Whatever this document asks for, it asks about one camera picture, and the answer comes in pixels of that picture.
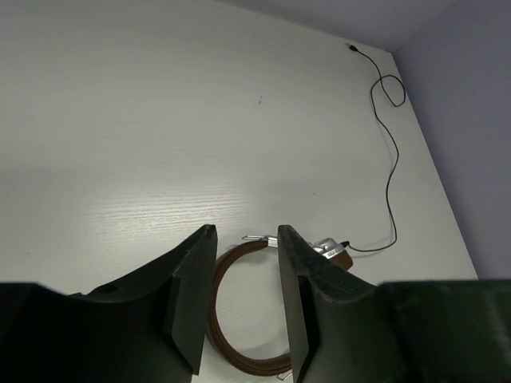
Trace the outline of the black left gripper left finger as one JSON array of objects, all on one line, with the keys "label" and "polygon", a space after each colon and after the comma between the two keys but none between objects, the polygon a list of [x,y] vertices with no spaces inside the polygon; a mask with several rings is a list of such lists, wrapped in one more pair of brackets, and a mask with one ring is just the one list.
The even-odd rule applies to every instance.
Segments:
[{"label": "black left gripper left finger", "polygon": [[189,382],[200,369],[217,232],[88,294],[1,285],[4,382]]}]

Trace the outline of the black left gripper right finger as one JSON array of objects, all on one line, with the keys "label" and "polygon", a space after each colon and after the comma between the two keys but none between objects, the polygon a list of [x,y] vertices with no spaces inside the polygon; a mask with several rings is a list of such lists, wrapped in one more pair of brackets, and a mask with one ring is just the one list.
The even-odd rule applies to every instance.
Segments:
[{"label": "black left gripper right finger", "polygon": [[297,382],[507,382],[510,283],[372,285],[278,230],[279,271]]}]

